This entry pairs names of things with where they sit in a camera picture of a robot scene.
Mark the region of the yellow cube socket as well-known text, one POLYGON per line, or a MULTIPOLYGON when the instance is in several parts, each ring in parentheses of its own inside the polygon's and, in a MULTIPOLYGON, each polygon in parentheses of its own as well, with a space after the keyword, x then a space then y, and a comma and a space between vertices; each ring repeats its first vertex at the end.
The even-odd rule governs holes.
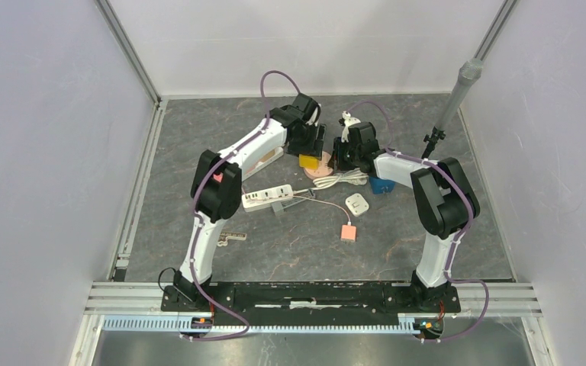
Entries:
POLYGON ((314 156, 300 154, 298 156, 298 164, 303 169, 314 171, 319 168, 320 160, 314 156))

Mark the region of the blue cube socket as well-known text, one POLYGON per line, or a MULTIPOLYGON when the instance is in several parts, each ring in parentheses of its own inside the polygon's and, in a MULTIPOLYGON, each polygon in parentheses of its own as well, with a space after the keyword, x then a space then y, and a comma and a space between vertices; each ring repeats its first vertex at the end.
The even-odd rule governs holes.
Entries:
POLYGON ((394 190, 396 183, 392 180, 370 176, 369 185, 373 194, 387 194, 394 190))

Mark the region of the white square plug adapter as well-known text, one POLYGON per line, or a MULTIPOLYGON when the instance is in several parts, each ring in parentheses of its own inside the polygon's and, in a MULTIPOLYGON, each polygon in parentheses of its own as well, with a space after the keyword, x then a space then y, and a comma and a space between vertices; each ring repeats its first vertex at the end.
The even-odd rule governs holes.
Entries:
POLYGON ((369 203, 360 193, 351 194, 347 197, 345 205, 355 217, 359 217, 369 210, 369 203))

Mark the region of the small pink charger plug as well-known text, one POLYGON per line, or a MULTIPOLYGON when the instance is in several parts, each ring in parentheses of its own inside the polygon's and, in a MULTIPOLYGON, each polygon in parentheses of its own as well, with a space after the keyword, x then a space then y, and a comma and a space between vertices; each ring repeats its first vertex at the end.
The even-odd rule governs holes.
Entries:
POLYGON ((355 242, 357 237, 357 228, 350 224, 342 225, 340 230, 340 240, 342 242, 355 242))

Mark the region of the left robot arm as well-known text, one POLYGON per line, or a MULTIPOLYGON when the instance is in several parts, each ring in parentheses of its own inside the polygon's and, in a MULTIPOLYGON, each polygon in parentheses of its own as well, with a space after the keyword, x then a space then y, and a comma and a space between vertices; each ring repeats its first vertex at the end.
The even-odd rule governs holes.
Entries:
POLYGON ((283 147, 293 156, 320 157, 326 132, 319 123, 320 104, 298 94, 291 104, 269 110, 255 129, 219 152, 205 150, 192 182, 194 225, 184 262, 173 286, 190 310, 209 301, 206 288, 216 241, 242 202, 243 169, 252 168, 266 153, 283 147))

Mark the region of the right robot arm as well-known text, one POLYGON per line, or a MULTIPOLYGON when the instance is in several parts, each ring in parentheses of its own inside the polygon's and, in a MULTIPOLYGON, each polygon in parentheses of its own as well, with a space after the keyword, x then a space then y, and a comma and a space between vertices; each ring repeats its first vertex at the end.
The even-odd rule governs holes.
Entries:
POLYGON ((372 123, 342 117, 342 135, 333 142, 330 166, 359 170, 370 178, 412 189, 426 230, 419 265, 412 273, 410 299, 420 311, 432 310, 451 287, 451 267, 461 238, 479 214, 479 203, 457 159, 438 162, 380 147, 372 123))

